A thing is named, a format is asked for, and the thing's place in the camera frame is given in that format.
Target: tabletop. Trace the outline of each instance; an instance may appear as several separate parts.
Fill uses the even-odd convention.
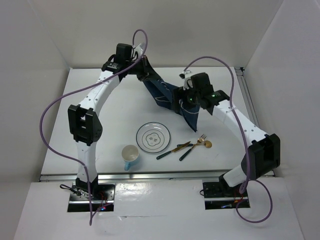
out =
[[[228,95],[231,89],[231,76],[225,67],[191,67],[197,74],[206,72],[214,90],[223,90]],[[165,82],[182,86],[179,74],[182,67],[161,67],[155,71]],[[245,101],[235,76],[233,102],[248,117]],[[100,69],[71,69],[64,93],[94,84],[99,78]],[[50,145],[57,151],[77,157],[77,148],[69,131],[67,109],[69,105],[77,105],[89,90],[64,98],[59,106]],[[124,161],[121,156],[126,145],[137,145],[136,133],[145,123],[158,122],[170,131],[171,140],[168,147],[160,153],[150,154],[139,149],[139,160],[133,165],[130,173],[139,172],[171,172],[171,171],[203,171],[229,170],[240,164],[245,150],[241,142],[217,118],[201,109],[198,116],[197,132],[194,132],[182,116],[162,108],[156,104],[143,83],[134,75],[128,75],[111,93],[99,115],[103,126],[103,134],[96,146],[96,169],[98,173],[124,173]],[[177,146],[191,141],[195,143],[199,136],[207,135],[212,148],[196,147],[183,161],[179,158],[185,150],[172,153],[160,160],[156,156]],[[76,174],[78,165],[72,160],[60,157],[47,151],[41,171],[42,175]]]
[[[285,181],[261,177],[273,197],[273,212],[262,223],[248,223],[235,209],[205,210],[201,180],[118,183],[114,211],[100,212],[89,226],[88,212],[67,212],[70,192],[61,182],[32,183],[15,240],[303,240]],[[250,208],[241,214],[252,221],[269,212],[265,189],[251,181]]]

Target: dark blue towel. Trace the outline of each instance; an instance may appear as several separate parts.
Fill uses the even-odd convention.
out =
[[[175,85],[167,83],[162,79],[159,80],[144,80],[143,81],[145,87],[148,89],[152,97],[154,98],[156,104],[160,107],[164,107],[166,109],[172,110],[173,97],[172,92],[174,89],[178,88]],[[192,109],[188,109],[187,111],[184,109],[180,109],[179,115],[183,116],[186,123],[192,128],[193,131],[197,131],[197,121],[198,121],[198,112],[200,107],[196,106]]]

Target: white plate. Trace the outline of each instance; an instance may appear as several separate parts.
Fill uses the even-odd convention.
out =
[[[142,125],[136,133],[136,143],[147,153],[159,153],[170,143],[168,128],[158,122],[148,122]]]

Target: knife blade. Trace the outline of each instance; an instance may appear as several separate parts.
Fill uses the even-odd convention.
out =
[[[176,147],[175,149],[172,149],[171,151],[167,151],[167,152],[165,152],[164,154],[161,154],[161,155],[157,156],[156,159],[159,160],[159,159],[162,159],[163,157],[169,155],[170,153],[176,153],[176,152],[178,152],[179,150],[181,150],[181,149],[185,148],[186,146],[188,146],[190,142],[191,142],[191,141],[188,141],[188,142],[186,142],[185,144],[182,144],[181,146],[178,146],[178,147]]]

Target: mug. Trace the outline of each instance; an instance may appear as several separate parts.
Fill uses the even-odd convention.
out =
[[[125,162],[124,170],[128,171],[131,164],[139,157],[139,150],[135,145],[127,145],[122,149],[121,155]]]

